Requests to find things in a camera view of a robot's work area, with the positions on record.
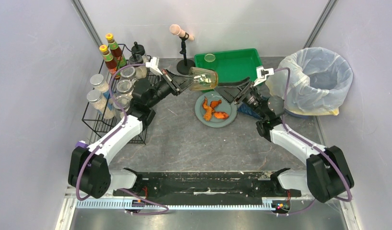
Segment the amber glass cup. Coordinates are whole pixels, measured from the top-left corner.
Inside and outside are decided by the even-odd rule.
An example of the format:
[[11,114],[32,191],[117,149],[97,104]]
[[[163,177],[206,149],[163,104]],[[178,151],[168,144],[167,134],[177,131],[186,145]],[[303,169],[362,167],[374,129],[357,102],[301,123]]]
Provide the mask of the amber glass cup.
[[211,69],[191,67],[189,77],[193,79],[189,89],[192,91],[213,90],[219,81],[218,73]]

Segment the black lid spice jar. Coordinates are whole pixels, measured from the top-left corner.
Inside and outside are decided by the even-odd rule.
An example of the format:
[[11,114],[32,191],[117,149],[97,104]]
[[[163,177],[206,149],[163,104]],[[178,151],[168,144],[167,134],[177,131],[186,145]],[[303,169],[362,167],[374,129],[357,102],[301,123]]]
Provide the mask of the black lid spice jar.
[[[131,56],[128,60],[130,65],[134,65],[134,64],[145,64],[145,61],[142,57],[142,55],[132,52]],[[136,71],[136,79],[142,79],[142,78],[146,78],[147,76],[147,68],[145,65],[142,66],[136,66],[135,67],[135,71]]]

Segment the green glass cup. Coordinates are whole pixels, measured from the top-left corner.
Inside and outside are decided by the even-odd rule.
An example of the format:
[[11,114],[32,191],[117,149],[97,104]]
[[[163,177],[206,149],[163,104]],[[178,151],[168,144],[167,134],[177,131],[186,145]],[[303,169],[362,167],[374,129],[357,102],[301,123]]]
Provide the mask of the green glass cup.
[[206,69],[215,70],[217,67],[216,56],[213,53],[207,53],[204,55],[204,65]]

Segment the small glass jar rice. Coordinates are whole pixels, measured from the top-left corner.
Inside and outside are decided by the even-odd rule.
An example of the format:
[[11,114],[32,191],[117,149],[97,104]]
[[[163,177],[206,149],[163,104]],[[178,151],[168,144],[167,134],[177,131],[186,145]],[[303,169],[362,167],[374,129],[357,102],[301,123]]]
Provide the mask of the small glass jar rice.
[[120,71],[120,80],[128,80],[131,83],[136,82],[141,77],[141,74],[136,67],[125,67]]

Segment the glass jar silver rim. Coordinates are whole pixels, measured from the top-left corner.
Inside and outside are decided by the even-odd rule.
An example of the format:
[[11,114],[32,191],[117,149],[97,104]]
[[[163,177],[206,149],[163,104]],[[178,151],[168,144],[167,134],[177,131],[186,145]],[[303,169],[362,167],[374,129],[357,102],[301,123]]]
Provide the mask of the glass jar silver rim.
[[132,92],[133,92],[133,82],[130,80],[121,80],[117,83],[116,86],[116,98],[121,96],[125,96],[130,101],[132,99]]

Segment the black knob lid jar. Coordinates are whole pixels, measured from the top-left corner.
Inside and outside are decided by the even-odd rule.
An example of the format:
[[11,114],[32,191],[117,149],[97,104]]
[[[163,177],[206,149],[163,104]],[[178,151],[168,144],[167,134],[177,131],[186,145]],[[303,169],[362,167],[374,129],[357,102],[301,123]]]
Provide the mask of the black knob lid jar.
[[141,55],[144,63],[149,61],[145,47],[139,44],[137,41],[134,42],[131,51],[133,51],[135,54]]

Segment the sauce bottle yellow cap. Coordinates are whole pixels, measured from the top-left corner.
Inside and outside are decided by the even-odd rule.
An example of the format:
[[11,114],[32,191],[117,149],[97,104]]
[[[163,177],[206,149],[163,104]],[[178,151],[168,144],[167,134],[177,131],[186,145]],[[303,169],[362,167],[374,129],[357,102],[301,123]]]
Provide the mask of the sauce bottle yellow cap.
[[104,62],[105,62],[105,65],[106,65],[108,71],[113,76],[119,68],[117,59],[112,55],[108,46],[101,45],[101,46],[99,46],[99,50],[103,56],[103,59],[104,59]]

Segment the blue label spice jar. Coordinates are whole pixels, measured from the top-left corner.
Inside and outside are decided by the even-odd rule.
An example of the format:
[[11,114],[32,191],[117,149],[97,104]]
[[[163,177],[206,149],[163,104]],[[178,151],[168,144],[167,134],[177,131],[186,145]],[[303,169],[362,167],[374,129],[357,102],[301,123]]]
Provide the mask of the blue label spice jar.
[[103,116],[103,119],[112,119],[114,113],[108,106],[104,95],[96,89],[89,91],[86,95],[88,102]]
[[108,103],[112,104],[113,101],[109,94],[109,84],[106,78],[102,74],[94,74],[90,77],[90,84],[94,89],[99,90],[106,99],[108,99]]

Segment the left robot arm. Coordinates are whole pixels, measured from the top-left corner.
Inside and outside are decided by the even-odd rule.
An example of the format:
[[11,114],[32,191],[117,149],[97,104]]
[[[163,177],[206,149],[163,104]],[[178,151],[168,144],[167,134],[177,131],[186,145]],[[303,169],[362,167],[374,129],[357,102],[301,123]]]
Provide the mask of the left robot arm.
[[130,189],[137,180],[137,173],[130,169],[110,170],[109,164],[117,153],[152,122],[153,107],[169,94],[179,95],[194,82],[190,76],[176,75],[163,70],[156,84],[142,78],[135,81],[129,110],[120,122],[97,142],[85,146],[77,144],[71,155],[68,184],[79,192],[94,198],[102,197],[109,190]]

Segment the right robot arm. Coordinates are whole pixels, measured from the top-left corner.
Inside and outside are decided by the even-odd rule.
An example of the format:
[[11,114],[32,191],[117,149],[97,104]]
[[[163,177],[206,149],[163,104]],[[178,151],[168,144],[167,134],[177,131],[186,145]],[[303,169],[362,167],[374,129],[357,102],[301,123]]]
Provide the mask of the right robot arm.
[[[281,97],[263,98],[249,78],[220,83],[215,91],[229,103],[243,103],[257,113],[259,135],[304,163],[303,171],[284,168],[275,172],[271,179],[279,188],[310,194],[321,203],[333,198],[351,201],[351,188],[355,183],[343,151],[337,146],[317,144],[290,128],[282,118],[284,100]],[[347,193],[345,199],[340,196],[344,192]]]

